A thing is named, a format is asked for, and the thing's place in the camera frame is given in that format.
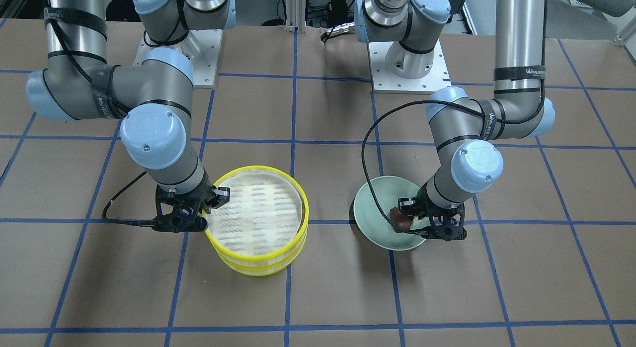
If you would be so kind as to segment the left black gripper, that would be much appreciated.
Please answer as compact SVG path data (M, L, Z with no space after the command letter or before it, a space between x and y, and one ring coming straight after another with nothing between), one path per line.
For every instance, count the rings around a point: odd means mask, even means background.
M421 187L414 198L398 198L397 208L405 215L419 218L425 223L422 228L412 231L423 239L452 241L467 238L464 203L439 207L428 197L426 186Z

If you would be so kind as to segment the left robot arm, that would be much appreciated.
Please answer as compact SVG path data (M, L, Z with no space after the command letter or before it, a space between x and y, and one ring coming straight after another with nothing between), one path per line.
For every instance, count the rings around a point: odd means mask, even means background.
M363 43L391 41L393 72L419 78L432 65L434 46L451 13L448 0L356 0L356 34ZM398 234L464 239L464 202L502 174L497 139L545 134L555 120L545 94L547 0L497 0L491 99L471 99L460 87L432 93L426 107L440 166L413 197L389 212L368 187L381 217Z

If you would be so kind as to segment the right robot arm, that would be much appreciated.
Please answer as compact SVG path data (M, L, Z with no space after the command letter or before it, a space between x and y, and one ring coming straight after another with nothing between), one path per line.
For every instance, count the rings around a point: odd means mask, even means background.
M195 44L200 29L232 28L236 0L132 0L149 52L133 66L107 63L104 0L43 0L48 68L30 73L29 104L48 120L120 120L130 157L157 183L151 220L107 218L158 232L201 232L230 201L211 184L190 139Z

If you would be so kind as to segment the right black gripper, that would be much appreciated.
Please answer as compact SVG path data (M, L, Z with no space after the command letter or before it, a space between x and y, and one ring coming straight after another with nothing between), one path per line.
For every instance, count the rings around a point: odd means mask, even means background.
M229 187L216 187L209 182L200 182L192 191L184 194L165 191L156 187L155 202L157 216L151 220L151 227L158 232L202 232L208 227L204 211L211 215L230 201Z

